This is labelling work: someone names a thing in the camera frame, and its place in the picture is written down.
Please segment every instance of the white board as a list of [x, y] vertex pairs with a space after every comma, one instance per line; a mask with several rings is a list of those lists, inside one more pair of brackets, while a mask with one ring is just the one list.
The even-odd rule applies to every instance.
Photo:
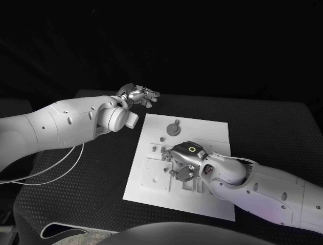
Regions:
[[[174, 120], [180, 121], [182, 131], [173, 137], [167, 134], [167, 125]], [[169, 150], [186, 141], [202, 145], [206, 152], [231, 155], [228, 123], [146, 115], [123, 199], [235, 221], [233, 204], [212, 195], [199, 177], [189, 182], [170, 178], [170, 169], [177, 171], [180, 168], [173, 162], [160, 160], [161, 147]]]

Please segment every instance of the hole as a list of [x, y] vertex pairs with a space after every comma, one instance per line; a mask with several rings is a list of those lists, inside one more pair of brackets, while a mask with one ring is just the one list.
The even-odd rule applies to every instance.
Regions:
[[287, 192], [282, 193], [281, 199], [285, 201], [287, 200]]

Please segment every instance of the robotic hand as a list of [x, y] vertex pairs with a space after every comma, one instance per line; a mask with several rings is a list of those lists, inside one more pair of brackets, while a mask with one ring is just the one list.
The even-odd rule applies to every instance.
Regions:
[[159, 92], [127, 84], [115, 96], [55, 102], [30, 114], [0, 118], [0, 172], [22, 157], [50, 149], [78, 146], [99, 135], [134, 128], [133, 104], [147, 108]]
[[167, 150], [163, 159], [182, 168], [170, 171], [176, 180], [199, 176], [219, 199], [278, 225], [323, 234], [321, 187], [249, 159], [208, 154], [190, 141]]

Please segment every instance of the white mounting plate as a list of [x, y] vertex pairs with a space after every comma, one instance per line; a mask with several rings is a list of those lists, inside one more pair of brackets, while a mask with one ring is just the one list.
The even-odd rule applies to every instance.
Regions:
[[[173, 137], [167, 134], [167, 125], [174, 123], [174, 120], [180, 121], [182, 131]], [[160, 147], [164, 146], [167, 150], [186, 141], [195, 141], [205, 146], [205, 150], [231, 155], [228, 123], [154, 114], [146, 115], [123, 199], [235, 221], [233, 204], [210, 194], [199, 178], [189, 182], [164, 178], [166, 173], [160, 166], [169, 162], [160, 161]], [[146, 171], [146, 161], [154, 163], [150, 165], [153, 170]], [[171, 164], [171, 168], [179, 170], [176, 164]]]

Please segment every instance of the black fabric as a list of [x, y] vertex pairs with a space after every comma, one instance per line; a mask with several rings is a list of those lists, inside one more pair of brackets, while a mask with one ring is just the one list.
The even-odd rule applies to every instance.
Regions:
[[[81, 90], [76, 97], [112, 94]], [[190, 222], [232, 229], [275, 244], [323, 244], [321, 234], [278, 226], [239, 208], [236, 222], [231, 222], [123, 200], [146, 113], [228, 122], [233, 156], [323, 187], [323, 136], [305, 105], [163, 94], [151, 109], [134, 106], [131, 111], [140, 116], [135, 128], [124, 127], [88, 142], [81, 161], [63, 178], [22, 188], [14, 205], [22, 244], [46, 244], [49, 239], [42, 241], [39, 233], [52, 222], [117, 232], [156, 222]], [[49, 167], [68, 151], [40, 153], [33, 172]], [[27, 183], [56, 178], [71, 168], [79, 151], [81, 146], [66, 161]]]

